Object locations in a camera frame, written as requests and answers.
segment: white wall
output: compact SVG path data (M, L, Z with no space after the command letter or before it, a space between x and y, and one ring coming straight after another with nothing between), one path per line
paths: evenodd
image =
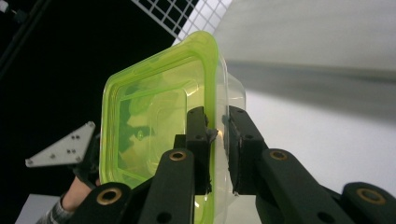
M233 0L215 36L228 60L396 70L396 1Z
M395 1L233 0L214 36L269 147L339 193L396 195ZM260 222L254 197L229 207L242 220Z

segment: plastic tub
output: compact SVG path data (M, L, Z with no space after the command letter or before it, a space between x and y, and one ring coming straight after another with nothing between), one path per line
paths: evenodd
M185 133L187 112L203 106L208 127L218 129L219 135L211 149L213 192L195 197L194 220L213 223L216 216L222 222L230 182L223 121L230 100L245 108L242 85L229 77L215 39L206 32L196 32L111 76L102 108L102 183L135 188L154 176L161 155L173 148L175 135Z

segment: green plastic lid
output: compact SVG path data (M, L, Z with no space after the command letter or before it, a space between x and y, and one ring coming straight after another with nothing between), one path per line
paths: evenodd
M135 188L154 176L161 155L173 148L175 135L185 133L190 109L203 106L208 127L216 128L222 66L213 36L196 32L110 77L102 108L101 182ZM213 222L213 194L195 197L195 223Z

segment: wire mesh grid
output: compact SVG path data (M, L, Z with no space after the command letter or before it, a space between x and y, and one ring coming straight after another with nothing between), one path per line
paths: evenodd
M204 30L213 34L232 0L132 0L175 38Z

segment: black background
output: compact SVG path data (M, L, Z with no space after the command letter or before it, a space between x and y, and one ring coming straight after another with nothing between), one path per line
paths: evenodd
M8 1L27 12L34 1ZM1 15L0 50L19 26ZM28 195L61 195L66 166L24 160L89 120L99 132L107 79L171 47L174 38L130 0L52 0L0 79L0 222L14 223Z

